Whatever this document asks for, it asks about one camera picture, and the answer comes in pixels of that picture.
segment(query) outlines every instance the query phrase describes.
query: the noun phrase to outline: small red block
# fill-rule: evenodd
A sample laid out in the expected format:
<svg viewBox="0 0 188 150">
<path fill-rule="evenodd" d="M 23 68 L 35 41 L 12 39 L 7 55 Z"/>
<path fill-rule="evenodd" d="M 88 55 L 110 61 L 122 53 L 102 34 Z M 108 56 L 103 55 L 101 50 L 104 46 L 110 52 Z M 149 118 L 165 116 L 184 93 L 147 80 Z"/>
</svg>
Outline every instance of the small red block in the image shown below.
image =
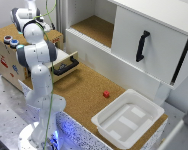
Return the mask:
<svg viewBox="0 0 188 150">
<path fill-rule="evenodd" d="M 104 91 L 103 96 L 104 96 L 105 98 L 108 98 L 108 97 L 109 97 L 109 91 Z"/>
</svg>

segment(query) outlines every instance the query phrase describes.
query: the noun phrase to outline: white plastic bin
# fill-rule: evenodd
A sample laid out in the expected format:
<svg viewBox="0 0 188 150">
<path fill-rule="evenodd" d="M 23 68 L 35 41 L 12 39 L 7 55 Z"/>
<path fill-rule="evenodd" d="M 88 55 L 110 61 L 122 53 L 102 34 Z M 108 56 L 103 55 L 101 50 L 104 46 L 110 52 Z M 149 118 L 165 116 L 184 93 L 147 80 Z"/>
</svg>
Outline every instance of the white plastic bin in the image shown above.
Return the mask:
<svg viewBox="0 0 188 150">
<path fill-rule="evenodd" d="M 130 149 L 163 115 L 164 109 L 127 90 L 92 118 L 100 134 L 120 149 Z"/>
</svg>

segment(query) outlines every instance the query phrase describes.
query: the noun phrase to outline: brown box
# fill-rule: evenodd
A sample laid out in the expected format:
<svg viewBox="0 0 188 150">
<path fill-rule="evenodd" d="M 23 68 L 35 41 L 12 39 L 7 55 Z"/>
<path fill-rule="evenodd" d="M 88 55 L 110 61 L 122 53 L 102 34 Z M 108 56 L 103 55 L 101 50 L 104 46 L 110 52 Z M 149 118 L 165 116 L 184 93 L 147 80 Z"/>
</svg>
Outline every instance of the brown box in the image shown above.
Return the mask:
<svg viewBox="0 0 188 150">
<path fill-rule="evenodd" d="M 47 34 L 51 42 L 56 43 L 56 46 L 59 49 L 63 49 L 63 35 L 61 33 L 52 30 Z M 4 44 L 4 37 L 7 35 L 12 36 L 13 39 L 19 40 L 20 44 L 22 45 L 28 45 L 28 43 L 23 35 L 18 33 L 13 24 L 0 29 L 0 73 L 19 90 L 22 90 L 20 84 L 18 83 L 18 79 L 23 81 L 28 78 L 30 74 L 26 68 L 22 67 L 18 63 L 16 59 L 16 49 L 11 49 L 9 45 Z"/>
</svg>

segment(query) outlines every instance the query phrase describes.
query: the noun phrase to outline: drawer handle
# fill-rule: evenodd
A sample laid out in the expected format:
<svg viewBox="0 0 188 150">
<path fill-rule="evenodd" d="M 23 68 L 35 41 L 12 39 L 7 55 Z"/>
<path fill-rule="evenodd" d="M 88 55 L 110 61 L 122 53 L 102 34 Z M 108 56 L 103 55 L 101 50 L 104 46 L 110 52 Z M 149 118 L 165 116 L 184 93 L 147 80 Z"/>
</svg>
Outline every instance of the drawer handle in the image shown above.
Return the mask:
<svg viewBox="0 0 188 150">
<path fill-rule="evenodd" d="M 148 37 L 149 35 L 150 35 L 150 32 L 144 31 L 143 35 L 141 36 L 141 39 L 140 39 L 139 45 L 138 45 L 138 51 L 136 54 L 136 62 L 139 62 L 144 58 L 144 56 L 142 55 L 143 47 L 145 44 L 145 38 Z"/>
<path fill-rule="evenodd" d="M 73 56 L 70 57 L 70 61 L 72 62 L 71 65 L 65 68 L 59 69 L 59 70 L 54 69 L 54 74 L 57 76 L 60 76 L 66 73 L 67 71 L 71 70 L 72 68 L 76 67 L 79 64 L 79 62 L 76 59 L 74 59 Z"/>
</svg>

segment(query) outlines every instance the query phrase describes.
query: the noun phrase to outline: cabinet door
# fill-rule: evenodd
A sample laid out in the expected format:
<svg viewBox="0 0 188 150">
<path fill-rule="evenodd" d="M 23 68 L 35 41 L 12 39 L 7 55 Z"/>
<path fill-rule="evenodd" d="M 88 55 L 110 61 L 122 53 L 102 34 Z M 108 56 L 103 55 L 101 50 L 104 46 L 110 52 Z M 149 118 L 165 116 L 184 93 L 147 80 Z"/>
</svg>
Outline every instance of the cabinet door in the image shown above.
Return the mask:
<svg viewBox="0 0 188 150">
<path fill-rule="evenodd" d="M 142 55 L 137 62 L 139 41 L 144 31 Z M 122 7 L 117 8 L 112 53 L 154 77 L 171 84 L 188 36 Z"/>
</svg>

